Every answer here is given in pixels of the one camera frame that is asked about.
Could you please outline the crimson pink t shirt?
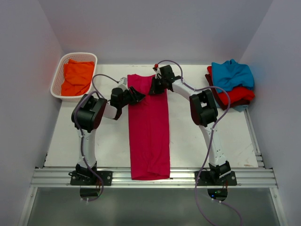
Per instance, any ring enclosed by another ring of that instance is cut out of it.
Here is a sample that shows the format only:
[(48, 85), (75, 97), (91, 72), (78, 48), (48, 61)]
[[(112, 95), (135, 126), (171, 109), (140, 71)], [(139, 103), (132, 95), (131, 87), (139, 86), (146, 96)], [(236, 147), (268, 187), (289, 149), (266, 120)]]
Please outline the crimson pink t shirt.
[(167, 93), (149, 95), (152, 76), (128, 75), (128, 86), (146, 97), (128, 107), (131, 178), (170, 177), (170, 130)]

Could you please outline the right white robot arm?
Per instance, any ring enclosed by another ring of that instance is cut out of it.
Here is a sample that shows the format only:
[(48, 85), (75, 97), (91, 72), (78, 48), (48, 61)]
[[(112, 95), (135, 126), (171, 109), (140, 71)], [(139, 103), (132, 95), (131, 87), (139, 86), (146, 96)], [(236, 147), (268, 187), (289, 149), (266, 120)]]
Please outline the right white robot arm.
[(170, 65), (153, 67), (155, 77), (151, 80), (149, 95), (158, 95), (169, 90), (181, 95), (190, 103), (191, 118), (199, 126), (208, 148), (206, 160), (209, 161), (209, 171), (204, 171), (204, 178), (210, 179), (214, 185), (220, 185), (231, 173), (228, 162), (217, 131), (218, 110), (210, 88), (199, 91), (186, 82), (182, 75), (176, 76)]

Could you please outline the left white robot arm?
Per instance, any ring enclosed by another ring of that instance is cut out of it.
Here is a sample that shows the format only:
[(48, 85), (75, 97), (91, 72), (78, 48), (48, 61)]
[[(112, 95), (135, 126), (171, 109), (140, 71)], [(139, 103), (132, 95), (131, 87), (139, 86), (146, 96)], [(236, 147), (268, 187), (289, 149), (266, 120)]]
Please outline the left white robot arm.
[(87, 185), (97, 181), (95, 134), (102, 118), (118, 120), (123, 107), (135, 105), (145, 97), (145, 94), (138, 92), (134, 87), (114, 88), (110, 100), (101, 97), (98, 91), (92, 91), (82, 97), (71, 114), (71, 121), (77, 129), (80, 143), (75, 177), (81, 177)]

